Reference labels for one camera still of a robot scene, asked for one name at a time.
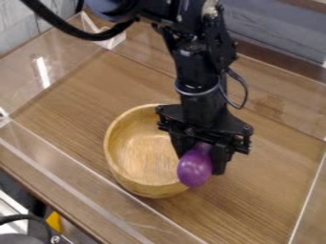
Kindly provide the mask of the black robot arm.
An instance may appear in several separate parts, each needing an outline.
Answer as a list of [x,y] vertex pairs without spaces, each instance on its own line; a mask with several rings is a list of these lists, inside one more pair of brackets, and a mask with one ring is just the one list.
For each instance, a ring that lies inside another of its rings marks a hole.
[[146,19],[164,40],[176,69],[178,104],[159,105],[158,128],[167,132],[178,156],[195,145],[211,146],[211,173],[226,171],[235,153],[248,153],[254,128],[230,108],[227,79],[246,80],[231,69],[236,42],[231,39],[220,0],[85,0],[103,19],[121,23]]

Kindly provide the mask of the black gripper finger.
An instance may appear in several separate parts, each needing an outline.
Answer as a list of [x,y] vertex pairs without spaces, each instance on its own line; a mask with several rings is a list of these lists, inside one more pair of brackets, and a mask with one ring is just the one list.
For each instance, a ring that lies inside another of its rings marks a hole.
[[212,174],[220,175],[226,172],[227,163],[231,161],[234,149],[228,145],[215,144],[210,151],[212,160]]
[[170,134],[176,156],[182,157],[195,145],[195,138],[184,133],[172,132]]

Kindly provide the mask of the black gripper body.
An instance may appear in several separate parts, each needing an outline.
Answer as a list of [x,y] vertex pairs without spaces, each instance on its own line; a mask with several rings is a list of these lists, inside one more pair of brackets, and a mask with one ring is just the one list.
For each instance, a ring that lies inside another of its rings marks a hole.
[[183,95],[179,104],[158,105],[155,112],[160,131],[184,133],[195,144],[228,145],[235,153],[250,153],[254,128],[231,114],[222,94]]

